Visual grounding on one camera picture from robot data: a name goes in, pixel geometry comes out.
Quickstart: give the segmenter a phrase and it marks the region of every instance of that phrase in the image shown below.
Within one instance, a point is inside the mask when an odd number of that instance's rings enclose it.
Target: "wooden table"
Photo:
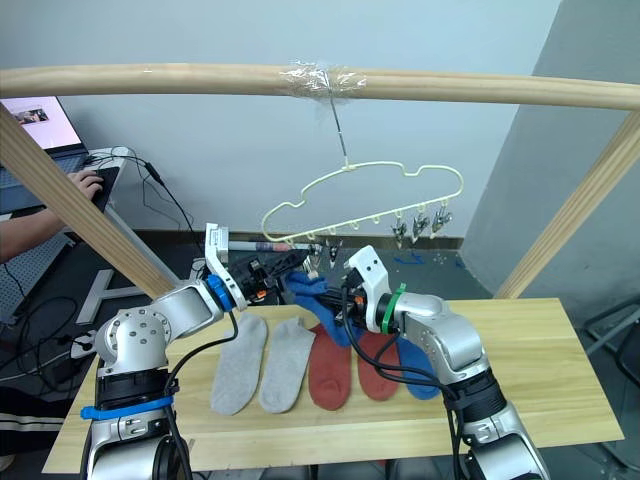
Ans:
[[[622,432],[573,328],[557,299],[464,300],[451,308],[467,316],[482,336],[493,370],[538,447],[619,440]],[[252,307],[273,331],[281,320],[313,314],[295,305]],[[218,338],[227,320],[173,343],[171,365],[197,345]],[[266,362],[269,343],[265,348]],[[404,386],[385,402],[360,388],[352,354],[352,391],[346,405],[328,412],[313,404],[305,378],[287,413],[266,413],[257,395],[238,414],[211,411],[209,396],[219,349],[206,350],[182,369],[176,395],[181,435],[191,444],[194,470],[252,468],[404,458],[451,453],[442,397],[414,399]],[[45,473],[79,471],[93,404],[95,364],[89,370],[51,450]]]

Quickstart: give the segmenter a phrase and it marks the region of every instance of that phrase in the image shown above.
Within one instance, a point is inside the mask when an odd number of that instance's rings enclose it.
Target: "blue clip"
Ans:
[[[213,293],[216,294],[220,303],[222,303],[222,309],[225,312],[230,312],[233,309],[233,303],[231,302],[224,283],[222,283],[222,279],[217,275],[211,274],[207,277],[207,284],[209,288],[213,290]]]
[[[159,410],[173,403],[173,395],[169,397],[158,398],[150,402],[139,403],[130,407],[114,408],[113,410],[97,410],[95,407],[83,407],[80,416],[84,420],[111,420],[112,418],[126,417],[135,415],[136,413],[150,412],[151,410]]]

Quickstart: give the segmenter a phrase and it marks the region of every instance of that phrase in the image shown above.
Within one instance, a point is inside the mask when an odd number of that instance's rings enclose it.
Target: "clear tape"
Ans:
[[[367,78],[361,73],[347,67],[324,68],[317,63],[296,62],[280,75],[289,83],[284,93],[292,97],[340,98],[367,86]]]

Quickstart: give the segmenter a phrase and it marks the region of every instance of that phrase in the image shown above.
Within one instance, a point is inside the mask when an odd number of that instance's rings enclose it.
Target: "wooden rod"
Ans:
[[[173,289],[169,279],[73,185],[7,109],[0,105],[0,110],[2,165],[151,298]]]
[[[640,112],[631,112],[578,188],[502,284],[495,298],[519,297],[639,157]]]
[[[312,96],[313,67],[136,64],[0,70],[0,96],[200,93]],[[640,109],[640,85],[552,77],[341,67],[330,72],[340,96]],[[316,90],[323,96],[326,91]]]

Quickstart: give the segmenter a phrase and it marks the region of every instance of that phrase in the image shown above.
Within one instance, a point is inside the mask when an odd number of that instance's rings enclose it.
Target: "floor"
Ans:
[[[189,245],[169,245],[164,243],[150,243],[150,246],[181,278],[187,278],[191,266],[194,249]],[[340,251],[335,269],[331,270],[328,260],[324,258],[320,264],[329,281],[338,284],[342,275],[341,265],[355,249],[344,248]],[[390,285],[395,288],[404,282],[407,288],[418,293],[432,293],[447,299],[489,298],[489,293],[469,274],[463,262],[455,251],[447,250],[379,250],[383,263],[389,270]],[[232,252],[231,261],[247,255]],[[73,323],[75,314],[74,301],[78,306],[86,296],[95,273],[99,269],[109,268],[109,265],[96,255],[88,246],[78,244],[65,251],[54,263],[47,275],[28,297],[29,310],[38,308],[41,302],[47,302],[32,315],[28,332],[29,342],[36,342],[40,338],[50,336],[62,325],[55,334],[60,340],[46,342],[40,352],[42,361],[53,358],[69,349],[64,342],[64,335],[77,335],[86,330]],[[129,285],[128,281],[116,274],[112,287]],[[65,296],[72,300],[50,300],[54,297]],[[111,318],[118,309],[141,305],[148,302],[145,296],[127,299],[110,300],[103,304],[98,312],[95,325],[100,325]],[[20,333],[21,326],[5,327],[0,332],[0,340],[11,343]],[[588,346],[591,340],[580,333],[583,344]],[[0,365],[12,356],[10,352],[0,350]],[[593,367],[602,383],[615,414],[618,417],[627,440],[617,442],[614,446],[625,458],[640,464],[640,389],[632,384],[616,367],[613,357],[606,350],[601,349],[591,357]],[[41,395],[45,399],[56,400],[72,398],[75,389],[81,382],[84,371],[89,362],[84,362],[81,371],[70,381],[52,385],[55,390],[43,385],[38,376],[27,375],[10,381],[3,381],[6,377],[20,374],[15,362],[0,370],[0,385],[21,389],[34,395]],[[22,368],[30,370],[35,365],[32,355],[25,357]],[[51,367],[44,368],[44,374],[53,378]],[[585,419],[585,429],[589,428]],[[43,475],[40,470],[44,465],[48,452],[36,451],[19,455],[14,464],[5,472],[0,473],[2,480],[49,478],[71,479],[74,475]],[[542,449],[542,455],[551,471],[552,478],[580,478],[640,480],[640,474],[625,470],[613,460],[613,457],[597,445],[578,445]],[[393,465],[392,478],[398,479],[436,479],[452,478],[451,457],[433,457],[432,459],[413,459]],[[245,476],[231,477],[229,472],[205,472],[204,478],[243,478],[260,477],[256,472],[246,472]],[[349,478],[349,479],[384,479],[385,468],[376,462],[358,462],[354,464],[321,465],[317,472],[319,479]],[[270,469],[262,474],[263,479],[304,479],[309,478],[307,468]]]

